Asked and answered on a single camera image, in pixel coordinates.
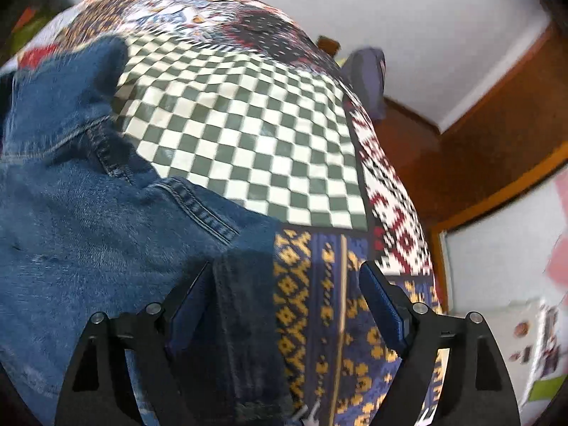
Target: jeans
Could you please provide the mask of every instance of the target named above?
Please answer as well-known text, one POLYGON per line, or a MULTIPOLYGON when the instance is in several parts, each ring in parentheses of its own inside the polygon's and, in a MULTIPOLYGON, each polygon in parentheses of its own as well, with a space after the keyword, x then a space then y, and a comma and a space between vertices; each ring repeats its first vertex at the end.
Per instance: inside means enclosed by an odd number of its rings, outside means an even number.
POLYGON ((0 82, 0 363, 53 424, 89 316, 138 312, 211 263, 214 305, 194 337, 215 370, 207 382, 231 403, 228 422, 283 424, 291 400, 272 303, 278 222, 160 179, 115 132, 110 100, 126 61, 123 41, 104 37, 17 71, 10 88, 0 82))

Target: denim seam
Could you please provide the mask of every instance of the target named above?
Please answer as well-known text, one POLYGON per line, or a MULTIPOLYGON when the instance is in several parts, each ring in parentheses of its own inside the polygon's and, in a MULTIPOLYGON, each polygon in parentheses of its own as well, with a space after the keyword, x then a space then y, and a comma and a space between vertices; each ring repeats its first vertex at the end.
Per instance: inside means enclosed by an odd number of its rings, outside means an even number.
POLYGON ((99 162, 106 171, 106 173, 109 176, 124 179, 130 185, 133 185, 132 181, 130 181, 130 178, 126 174, 126 172, 122 168, 120 168, 116 163, 112 162, 109 142, 105 138, 102 123, 98 123, 96 126, 87 129, 86 133, 87 136, 89 137, 89 140, 91 141, 91 144, 94 147, 95 154, 97 154, 99 162))
POLYGON ((196 223, 198 223, 206 231, 208 231, 210 234, 212 234, 212 236, 217 237, 217 239, 221 240, 226 245, 229 245, 231 243, 231 241, 239 234, 238 231, 236 231, 232 227, 228 226, 216 214, 214 214, 209 209, 207 209, 201 203, 201 201, 197 197, 195 197, 195 195, 193 195, 191 192, 187 191, 190 194, 192 201, 195 202, 195 204, 197 205, 197 210, 192 209, 189 206, 189 204, 186 202, 186 200, 184 200, 184 199, 187 199, 187 196, 186 197, 182 196, 180 194, 179 189, 177 187, 174 187, 174 185, 172 185, 170 182, 168 182, 168 180, 163 180, 161 182, 154 183, 150 187, 157 187, 157 188, 166 190, 169 194, 171 194, 172 197, 174 197, 177 204, 181 207, 181 209, 183 211, 186 212, 186 214, 189 217, 191 217, 196 223), (198 213, 196 213, 196 211, 201 211, 201 212, 205 212, 205 213, 209 214, 209 216, 214 218, 215 221, 217 221, 218 223, 223 225, 225 227, 225 230, 228 231, 228 233, 224 234, 224 233, 220 232, 218 229, 215 229, 211 225, 209 225, 208 223, 204 222, 202 219, 200 219, 200 217, 198 216, 198 213))
POLYGON ((73 132, 66 135, 63 139, 52 145, 49 149, 46 149, 42 152, 36 152, 31 154, 2 154, 2 156, 0 157, 0 163, 16 163, 20 160, 44 157, 45 155, 53 151, 56 151, 58 148, 69 142, 71 139, 76 138, 81 133, 86 132, 86 130, 88 130, 89 128, 92 128, 93 126, 96 126, 104 122, 105 120, 109 120, 110 118, 112 118, 110 115, 106 115, 104 117, 101 117, 100 119, 90 122, 88 125, 78 127, 75 130, 73 130, 73 132))

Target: wooden frame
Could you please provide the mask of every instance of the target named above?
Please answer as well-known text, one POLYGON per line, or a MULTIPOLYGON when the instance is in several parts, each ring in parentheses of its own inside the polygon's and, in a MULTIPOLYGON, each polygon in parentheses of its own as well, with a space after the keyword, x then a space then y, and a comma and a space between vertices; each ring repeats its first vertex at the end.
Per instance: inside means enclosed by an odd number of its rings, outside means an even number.
POLYGON ((482 200, 478 204, 463 210, 462 212, 452 216, 450 219, 436 224, 430 230, 430 253, 436 280, 438 283, 438 290, 441 294, 439 296, 442 309, 448 311, 448 270, 445 266, 444 255, 444 237, 445 234, 453 229, 461 227, 467 223, 485 216, 490 212, 502 207, 506 203, 511 202, 516 197, 530 190, 541 181, 551 176, 557 169, 562 167, 568 162, 568 142, 562 144, 559 148, 552 152, 546 159, 540 162, 532 170, 524 173, 515 182, 505 186, 500 191, 489 196, 487 199, 482 200))

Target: blue gripper pad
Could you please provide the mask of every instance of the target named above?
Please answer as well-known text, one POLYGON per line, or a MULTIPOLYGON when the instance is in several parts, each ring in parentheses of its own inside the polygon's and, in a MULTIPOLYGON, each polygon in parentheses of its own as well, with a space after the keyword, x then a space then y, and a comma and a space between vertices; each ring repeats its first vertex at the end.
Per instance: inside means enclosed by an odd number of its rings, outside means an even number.
POLYGON ((385 344, 389 349, 403 354, 408 348, 404 339, 403 319, 367 263, 359 271, 359 288, 385 344))

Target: denim shirt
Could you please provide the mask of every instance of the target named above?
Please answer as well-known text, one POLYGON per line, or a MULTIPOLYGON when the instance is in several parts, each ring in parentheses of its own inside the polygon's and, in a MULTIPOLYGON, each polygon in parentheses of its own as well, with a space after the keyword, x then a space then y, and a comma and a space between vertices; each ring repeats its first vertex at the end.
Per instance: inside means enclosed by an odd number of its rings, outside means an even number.
POLYGON ((227 422, 283 424, 291 400, 273 317, 277 221, 160 179, 115 132, 110 100, 126 61, 123 41, 104 37, 13 76, 0 158, 0 363, 53 424, 89 316, 138 312, 212 263, 215 306, 195 336, 217 348, 201 345, 215 371, 207 383, 230 399, 227 422))

